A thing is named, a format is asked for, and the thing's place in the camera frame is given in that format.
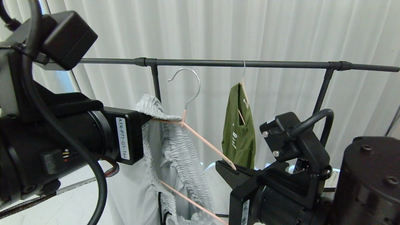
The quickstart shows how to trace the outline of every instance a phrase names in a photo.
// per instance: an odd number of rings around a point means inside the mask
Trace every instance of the metal hook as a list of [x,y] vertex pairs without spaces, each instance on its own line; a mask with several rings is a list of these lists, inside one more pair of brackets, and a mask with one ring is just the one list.
[[186,103],[186,106],[185,106],[185,110],[186,110],[187,107],[188,107],[188,105],[189,105],[189,103],[190,103],[191,101],[193,101],[193,100],[199,95],[199,93],[200,93],[200,88],[201,88],[201,83],[200,83],[200,78],[199,78],[199,76],[197,75],[197,73],[196,73],[194,70],[189,69],[189,68],[180,68],[180,69],[174,74],[174,76],[173,76],[171,79],[168,79],[168,82],[172,81],[172,80],[175,78],[175,76],[176,76],[180,71],[182,71],[182,70],[190,70],[192,73],[194,73],[194,75],[196,75],[197,80],[199,81],[199,88],[198,88],[198,90],[197,90],[197,93],[196,93],[195,96],[193,96],[193,98],[191,98],[191,99]]
[[244,67],[242,80],[244,80],[244,72],[246,71],[246,63],[244,62],[244,60],[242,60],[242,61],[243,61],[243,67]]

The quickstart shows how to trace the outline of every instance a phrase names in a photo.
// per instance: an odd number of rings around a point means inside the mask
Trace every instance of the green tank top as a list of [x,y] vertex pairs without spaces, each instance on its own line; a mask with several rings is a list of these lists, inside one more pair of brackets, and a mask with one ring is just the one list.
[[[243,116],[244,124],[238,109]],[[254,169],[256,137],[253,117],[240,83],[233,86],[229,93],[222,150],[233,163]]]

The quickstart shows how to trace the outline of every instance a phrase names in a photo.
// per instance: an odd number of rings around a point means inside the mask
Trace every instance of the silver screw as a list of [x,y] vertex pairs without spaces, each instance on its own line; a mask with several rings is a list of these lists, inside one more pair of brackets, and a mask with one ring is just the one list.
[[272,152],[272,155],[273,155],[274,157],[278,157],[278,156],[279,156],[279,151],[273,151],[273,152]]

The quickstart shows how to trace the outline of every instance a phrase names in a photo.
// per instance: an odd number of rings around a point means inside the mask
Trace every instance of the black metal rod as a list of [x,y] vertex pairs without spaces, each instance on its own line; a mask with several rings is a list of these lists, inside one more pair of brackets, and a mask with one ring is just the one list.
[[153,75],[154,91],[156,98],[161,102],[160,82],[158,81],[158,69],[157,66],[151,66],[151,74]]
[[[146,61],[155,61],[158,66],[227,66],[243,67],[242,60],[187,60],[187,59],[154,59],[154,58],[83,58],[80,63],[96,64],[130,64],[138,66],[146,65]],[[311,69],[329,69],[344,70],[342,62],[289,62],[289,61],[246,61],[246,67],[263,68],[311,68]],[[396,66],[379,66],[366,64],[346,63],[346,70],[374,70],[386,72],[399,72],[400,68]]]
[[317,98],[317,102],[315,103],[314,111],[312,114],[315,114],[321,109],[322,102],[324,101],[326,91],[328,89],[328,85],[330,80],[332,79],[334,69],[327,69],[324,76],[324,81],[322,82],[321,90]]

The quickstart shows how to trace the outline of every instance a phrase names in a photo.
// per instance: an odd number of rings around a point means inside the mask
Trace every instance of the window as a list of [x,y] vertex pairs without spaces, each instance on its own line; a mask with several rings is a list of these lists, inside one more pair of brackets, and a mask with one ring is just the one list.
[[[42,0],[39,0],[40,4],[40,9],[42,10],[42,14],[46,14],[46,11],[44,10],[44,6],[42,3]],[[70,75],[68,74],[68,71],[55,71],[56,74],[61,78],[62,82],[64,83],[66,89],[68,92],[75,92],[74,86],[72,85]]]

